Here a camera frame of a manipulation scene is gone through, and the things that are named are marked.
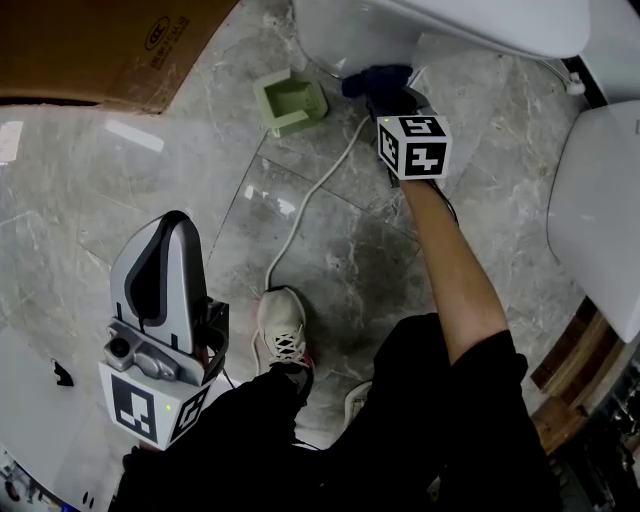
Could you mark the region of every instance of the white toilet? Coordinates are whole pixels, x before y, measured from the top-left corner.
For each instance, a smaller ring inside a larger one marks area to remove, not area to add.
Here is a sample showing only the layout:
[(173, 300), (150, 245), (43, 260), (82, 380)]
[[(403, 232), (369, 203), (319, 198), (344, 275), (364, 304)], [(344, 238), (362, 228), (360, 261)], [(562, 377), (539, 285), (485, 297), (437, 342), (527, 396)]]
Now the white toilet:
[(640, 330), (640, 101), (584, 112), (558, 167), (549, 244), (629, 343)]
[(573, 57), (589, 39), (589, 0), (293, 0), (306, 54), (339, 77), (412, 64), (423, 33), (534, 59)]

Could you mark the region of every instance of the brown cardboard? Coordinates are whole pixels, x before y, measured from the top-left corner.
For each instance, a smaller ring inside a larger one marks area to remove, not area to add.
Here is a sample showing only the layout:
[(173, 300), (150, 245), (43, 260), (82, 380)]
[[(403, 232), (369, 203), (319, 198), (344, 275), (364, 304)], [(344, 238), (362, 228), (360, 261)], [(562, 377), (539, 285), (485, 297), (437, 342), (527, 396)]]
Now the brown cardboard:
[(236, 2), (0, 0), (0, 101), (162, 112)]

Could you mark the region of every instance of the white appliance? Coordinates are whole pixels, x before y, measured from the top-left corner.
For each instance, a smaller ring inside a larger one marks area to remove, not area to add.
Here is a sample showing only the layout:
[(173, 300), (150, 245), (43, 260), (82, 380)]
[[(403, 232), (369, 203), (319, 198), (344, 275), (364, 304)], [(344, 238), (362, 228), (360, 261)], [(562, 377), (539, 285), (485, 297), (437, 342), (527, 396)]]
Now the white appliance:
[(573, 57), (587, 44), (589, 0), (294, 0), (298, 38), (317, 64), (348, 76), (411, 64), (435, 32), (536, 59)]
[(640, 0), (591, 0), (590, 7), (591, 38), (580, 57), (608, 103), (640, 99)]
[(584, 112), (560, 161), (549, 244), (620, 338), (640, 330), (640, 101)]

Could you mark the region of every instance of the green plastic holder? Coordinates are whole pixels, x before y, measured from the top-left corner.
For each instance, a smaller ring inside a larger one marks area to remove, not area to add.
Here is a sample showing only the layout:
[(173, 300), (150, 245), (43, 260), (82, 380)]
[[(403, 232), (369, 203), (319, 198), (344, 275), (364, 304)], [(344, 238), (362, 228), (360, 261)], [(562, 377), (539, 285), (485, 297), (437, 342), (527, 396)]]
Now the green plastic holder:
[(317, 80), (285, 69), (253, 84), (264, 124), (284, 137), (318, 123), (329, 110)]

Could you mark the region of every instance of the sneaker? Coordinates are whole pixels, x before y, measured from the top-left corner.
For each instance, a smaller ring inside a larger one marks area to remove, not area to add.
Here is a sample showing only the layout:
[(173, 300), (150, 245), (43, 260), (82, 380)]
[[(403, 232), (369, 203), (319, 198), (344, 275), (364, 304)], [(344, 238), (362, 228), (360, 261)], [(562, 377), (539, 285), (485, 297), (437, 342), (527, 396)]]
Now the sneaker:
[(291, 288), (272, 288), (260, 299), (258, 330), (271, 354), (270, 366), (281, 368), (298, 386), (299, 394), (311, 387), (313, 374), (304, 336), (306, 323), (302, 303)]

